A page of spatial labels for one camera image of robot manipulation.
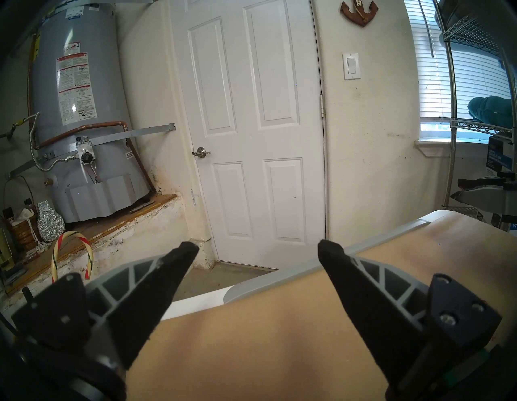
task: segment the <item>window blinds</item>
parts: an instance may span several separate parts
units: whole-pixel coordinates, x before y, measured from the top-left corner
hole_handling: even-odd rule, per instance
[[[420,89],[420,118],[451,117],[449,69],[445,47],[439,40],[440,28],[434,19],[432,0],[420,0],[427,20],[434,57],[431,56],[429,37],[418,0],[404,0],[406,4],[417,56]],[[500,96],[510,98],[505,70],[498,59],[476,53],[452,52],[456,76],[458,118],[468,114],[468,102],[474,97]]]

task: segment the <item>candy cane decoration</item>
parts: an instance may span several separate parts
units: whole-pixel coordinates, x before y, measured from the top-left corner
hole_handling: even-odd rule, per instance
[[[77,237],[83,242],[86,251],[88,252],[88,266],[86,267],[84,278],[89,280],[90,276],[92,275],[92,267],[94,264],[94,253],[92,251],[92,245],[83,234],[78,233],[77,231],[67,231],[61,234],[61,236],[56,241],[56,245],[54,246],[54,253],[52,254],[52,282],[57,280],[57,254],[61,248],[61,243],[66,237],[69,236]]]

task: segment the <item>copper pipe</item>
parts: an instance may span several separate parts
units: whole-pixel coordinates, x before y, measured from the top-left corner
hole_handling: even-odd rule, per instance
[[[29,50],[29,62],[27,68],[27,115],[33,115],[32,109],[32,98],[31,98],[31,75],[32,75],[32,63],[34,57],[34,47],[36,46],[36,34],[32,35],[31,49]],[[32,129],[33,121],[29,120],[29,129]]]
[[[135,149],[135,147],[133,145],[133,141],[131,141],[131,138],[127,138],[126,139],[126,145],[128,145],[129,148],[131,149],[131,151],[133,152],[134,158],[136,159],[136,162],[140,166],[140,169],[142,170],[142,173],[144,173],[145,180],[147,181],[147,183],[149,184],[149,187],[151,188],[151,192],[155,194],[156,193],[155,185],[151,181],[151,178],[149,177],[149,174],[147,174],[147,170],[145,169],[144,164],[140,160],[140,156],[138,155],[138,152],[136,151],[136,149]]]
[[[71,135],[74,135],[75,133],[85,131],[87,129],[115,127],[117,125],[120,125],[124,129],[124,131],[128,130],[128,125],[124,121],[110,121],[107,123],[86,124],[86,125],[81,125],[80,127],[71,129],[69,131],[63,132],[59,135],[56,135],[54,138],[50,138],[50,139],[40,143],[39,145],[36,144],[36,141],[34,141],[33,148],[36,150],[41,149],[42,147],[52,145],[53,143],[56,143],[57,141],[60,141],[61,139],[65,139]]]

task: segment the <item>switch plate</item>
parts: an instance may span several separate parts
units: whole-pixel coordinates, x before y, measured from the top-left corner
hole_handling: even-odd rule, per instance
[[[345,72],[345,80],[361,78],[359,53],[343,53],[343,71]]]

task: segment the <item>wooden board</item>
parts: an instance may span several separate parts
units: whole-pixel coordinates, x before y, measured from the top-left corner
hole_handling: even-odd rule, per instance
[[[89,239],[92,245],[94,245],[97,241],[106,235],[109,235],[112,232],[118,230],[125,224],[135,220],[137,217],[149,213],[164,203],[169,202],[170,200],[176,198],[176,196],[177,195],[154,194],[150,196],[150,200],[154,200],[154,203],[138,210],[137,212],[129,214],[131,209],[137,207],[139,204],[142,204],[141,200],[137,201],[132,206],[115,212],[111,216],[75,223],[72,225],[70,230],[80,232]],[[67,242],[64,242],[64,244],[61,246],[61,249],[59,250],[58,262],[84,249],[83,243],[77,238],[72,238],[65,241]],[[26,286],[27,283],[29,283],[41,272],[50,269],[53,251],[54,244],[52,244],[49,249],[43,252],[39,258],[27,263],[25,265],[27,268],[27,273],[18,278],[11,286],[6,288],[7,295],[14,294],[20,288]]]
[[[451,275],[516,321],[517,238],[451,213],[361,256],[429,283]],[[162,321],[128,371],[129,400],[383,400],[387,382],[324,271]]]

